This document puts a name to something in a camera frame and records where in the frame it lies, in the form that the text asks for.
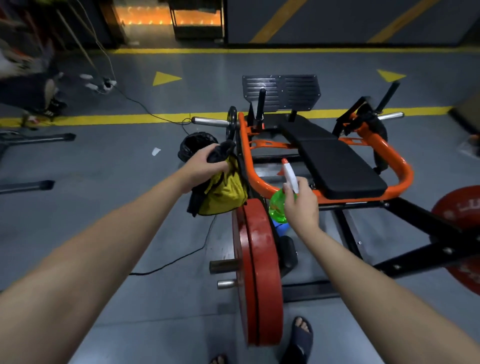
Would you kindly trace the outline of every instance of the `hand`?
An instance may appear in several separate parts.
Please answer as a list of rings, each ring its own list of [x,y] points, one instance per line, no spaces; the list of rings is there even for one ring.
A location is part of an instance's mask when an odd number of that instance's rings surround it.
[[[219,172],[229,171],[228,163],[208,163],[207,157],[218,144],[211,144],[196,152],[185,165],[180,168],[176,175],[179,176],[182,186],[182,193],[187,194],[193,187],[209,180]]]
[[[297,235],[305,234],[311,229],[318,228],[318,200],[308,186],[306,178],[297,177],[299,194],[294,198],[292,188],[284,183],[285,216]]]

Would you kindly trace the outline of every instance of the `yellow triangle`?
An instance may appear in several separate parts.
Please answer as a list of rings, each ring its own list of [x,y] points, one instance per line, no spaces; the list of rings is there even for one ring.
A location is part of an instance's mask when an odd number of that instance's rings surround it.
[[[377,70],[377,72],[387,82],[393,82],[393,81],[399,80],[400,78],[404,78],[404,77],[407,76],[406,74],[400,74],[400,73],[383,71],[383,70]]]
[[[155,74],[155,79],[153,80],[153,86],[166,84],[172,81],[181,80],[181,77],[174,76],[172,74],[157,72]]]

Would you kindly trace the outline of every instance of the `green spray bottle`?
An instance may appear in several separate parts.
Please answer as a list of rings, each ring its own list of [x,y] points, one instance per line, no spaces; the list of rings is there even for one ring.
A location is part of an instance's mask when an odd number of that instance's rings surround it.
[[[282,170],[279,175],[284,175],[287,179],[287,184],[291,187],[294,192],[295,198],[299,192],[299,184],[297,177],[293,172],[293,168],[286,158],[282,159]],[[285,193],[283,188],[275,192],[270,199],[270,206],[268,207],[268,214],[273,221],[279,222],[280,224],[287,223],[287,218],[285,217]]]

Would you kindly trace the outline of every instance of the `person's left arm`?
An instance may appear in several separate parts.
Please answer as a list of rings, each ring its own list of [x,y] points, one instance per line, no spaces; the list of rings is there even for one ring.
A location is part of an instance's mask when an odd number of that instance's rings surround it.
[[[227,171],[198,151],[150,191],[71,238],[0,294],[0,363],[67,363],[182,193]]]

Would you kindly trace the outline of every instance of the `yellow floor line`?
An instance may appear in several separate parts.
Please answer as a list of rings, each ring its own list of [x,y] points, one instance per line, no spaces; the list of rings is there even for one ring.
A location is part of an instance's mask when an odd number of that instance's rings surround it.
[[[430,9],[440,0],[420,0],[398,18],[393,20],[389,25],[383,28],[380,32],[367,40],[367,43],[383,43],[389,40],[396,32],[402,29],[407,24],[411,23],[417,17],[422,15],[425,11]]]
[[[427,115],[445,115],[452,107],[440,106],[440,107],[425,107],[425,108],[398,108],[398,109],[385,109],[384,113],[403,111],[406,116],[427,116]],[[342,115],[346,109],[324,109],[324,110],[311,110],[301,111],[299,115],[302,115],[308,119],[328,119],[338,118]],[[196,113],[180,113],[180,114],[156,114],[161,118],[182,122],[186,118],[192,116],[201,116],[204,118],[212,119],[227,119],[226,112],[196,112]],[[20,126],[20,118],[0,118],[0,127],[16,128]],[[141,115],[91,115],[91,116],[63,116],[55,119],[54,123],[42,122],[38,126],[74,126],[74,125],[115,125],[115,124],[151,124],[168,122],[166,120],[154,118],[148,114]]]
[[[236,53],[477,53],[480,47],[453,48],[265,48],[265,49],[226,49],[226,48],[120,48],[110,51],[113,54],[236,54]]]
[[[259,30],[250,43],[268,42],[306,2],[307,0],[287,0],[285,4],[278,8],[267,24]]]

